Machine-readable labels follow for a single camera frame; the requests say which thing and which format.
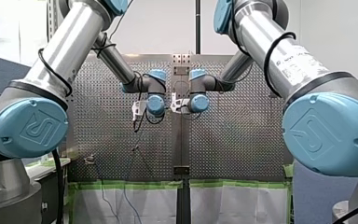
perforated metal panel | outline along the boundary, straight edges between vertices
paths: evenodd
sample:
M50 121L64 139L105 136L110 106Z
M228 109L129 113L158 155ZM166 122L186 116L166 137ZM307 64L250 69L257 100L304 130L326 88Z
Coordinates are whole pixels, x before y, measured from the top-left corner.
M230 58L193 55L191 66L203 67L216 76ZM172 55L126 57L140 73L153 68L167 72L167 103L173 83L181 83L178 76L172 76L173 60ZM117 78L93 56L83 65L74 88L68 146L78 156L71 165L71 180L124 179L139 137L131 123L137 94L124 94ZM255 65L234 92L209 92L208 96L211 108L195 121L177 122L181 116L167 113L157 126L144 122L140 149L149 168L137 154L131 180L172 180L174 164L190 165L191 178L284 179L282 166L293 159L282 140L283 101L270 97L262 71ZM83 161L91 154L96 156L99 174L96 166Z
M194 56L193 67L217 76L227 60ZM191 178L281 180L292 160L282 140L282 99L271 98L254 64L236 90L209 92L210 109L190 125Z
M139 57L128 62L134 71L141 74L150 69L172 72L170 56ZM170 78L167 90L170 89ZM143 122L142 131L133 132L132 103L138 94L122 92L117 78L94 56L84 63L74 84L73 132L78 159L71 166L73 181L96 178L124 179L128 175L133 157L131 180L172 179L171 118L158 126ZM141 154L132 155L139 141ZM97 166L86 165L84 158L95 155Z

green trim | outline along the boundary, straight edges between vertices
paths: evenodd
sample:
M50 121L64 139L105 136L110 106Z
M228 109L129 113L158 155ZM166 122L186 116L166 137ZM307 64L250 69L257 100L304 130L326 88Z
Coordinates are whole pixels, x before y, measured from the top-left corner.
M71 188L71 183L68 186L68 207L69 207L69 224L74 224L74 211L75 211L75 194L76 189Z
M287 178L293 178L293 175L295 173L295 165L294 164L284 165L283 169L284 169L284 173L286 174Z
M68 206L69 206L69 224L74 224L75 195L80 190L87 189L181 189L182 181L161 181L161 182L130 182L122 180L98 180L95 182L78 182L68 184Z
M60 162L63 163L64 161L69 161L69 159L67 158L60 158ZM36 165L40 165L40 166L47 166L47 167L54 167L55 163L54 160L48 160L48 161L44 161L44 162L40 162L40 161L34 161L29 163L28 165L26 165L25 167L33 167Z
M293 200L293 182L288 182L287 189L287 224L291 224L291 216L292 216L292 200Z
M254 189L288 189L290 182L260 182L243 180L190 180L193 189L222 188L224 186Z
M101 180L96 182L69 183L70 189L181 189L181 181L126 182L122 180Z

